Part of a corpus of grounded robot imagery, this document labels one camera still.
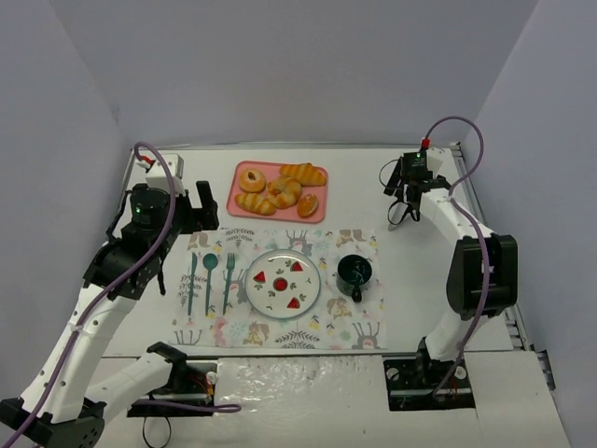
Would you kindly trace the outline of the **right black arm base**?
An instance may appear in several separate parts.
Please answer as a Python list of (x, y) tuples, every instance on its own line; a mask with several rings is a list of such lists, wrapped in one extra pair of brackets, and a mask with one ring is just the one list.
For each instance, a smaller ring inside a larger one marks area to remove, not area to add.
[(475, 409), (472, 385), (463, 361), (443, 386), (435, 391), (452, 366), (452, 362), (433, 361), (423, 370), (418, 367), (415, 357), (385, 357), (383, 371), (389, 411)]

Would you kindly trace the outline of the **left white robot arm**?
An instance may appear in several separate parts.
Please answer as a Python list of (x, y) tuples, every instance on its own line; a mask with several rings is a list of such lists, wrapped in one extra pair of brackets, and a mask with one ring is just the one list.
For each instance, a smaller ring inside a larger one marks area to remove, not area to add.
[(142, 359), (108, 382), (90, 380), (104, 351), (147, 285), (162, 284), (163, 263), (177, 237), (219, 226), (208, 182), (196, 184), (201, 207), (185, 189), (137, 184), (123, 200), (132, 218), (110, 235), (84, 274), (76, 307), (44, 367), (16, 398), (1, 402), (1, 422), (13, 429), (6, 445), (25, 436), (42, 447), (92, 447), (105, 425), (146, 393), (176, 385), (187, 357), (155, 343)]

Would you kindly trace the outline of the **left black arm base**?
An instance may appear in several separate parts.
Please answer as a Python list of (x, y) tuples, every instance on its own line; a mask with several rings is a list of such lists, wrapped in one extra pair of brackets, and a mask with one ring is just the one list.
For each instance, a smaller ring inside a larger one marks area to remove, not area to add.
[[(167, 401), (194, 407), (212, 407), (217, 374), (215, 362), (190, 362), (186, 372), (180, 373), (172, 385), (154, 389), (141, 400)], [(133, 404), (127, 411), (128, 418), (141, 417), (211, 417), (211, 411), (189, 411), (164, 405)]]

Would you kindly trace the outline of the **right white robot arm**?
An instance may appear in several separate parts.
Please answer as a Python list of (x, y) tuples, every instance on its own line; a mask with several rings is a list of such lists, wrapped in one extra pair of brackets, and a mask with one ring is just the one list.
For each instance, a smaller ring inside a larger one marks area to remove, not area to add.
[(421, 343), (433, 361), (456, 361), (480, 327), (518, 298), (518, 244), (478, 221), (428, 166), (424, 149), (396, 161), (384, 193), (406, 205), (403, 217), (425, 217), (453, 244), (445, 291), (449, 308)]

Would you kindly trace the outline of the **translucent brown tongs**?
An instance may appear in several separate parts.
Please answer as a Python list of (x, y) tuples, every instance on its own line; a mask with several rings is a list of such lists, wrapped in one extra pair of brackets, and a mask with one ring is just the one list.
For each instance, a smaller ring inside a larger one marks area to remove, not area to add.
[(387, 210), (388, 231), (397, 230), (405, 220), (419, 222), (421, 215), (419, 210), (411, 203), (405, 203), (402, 200), (393, 201)]

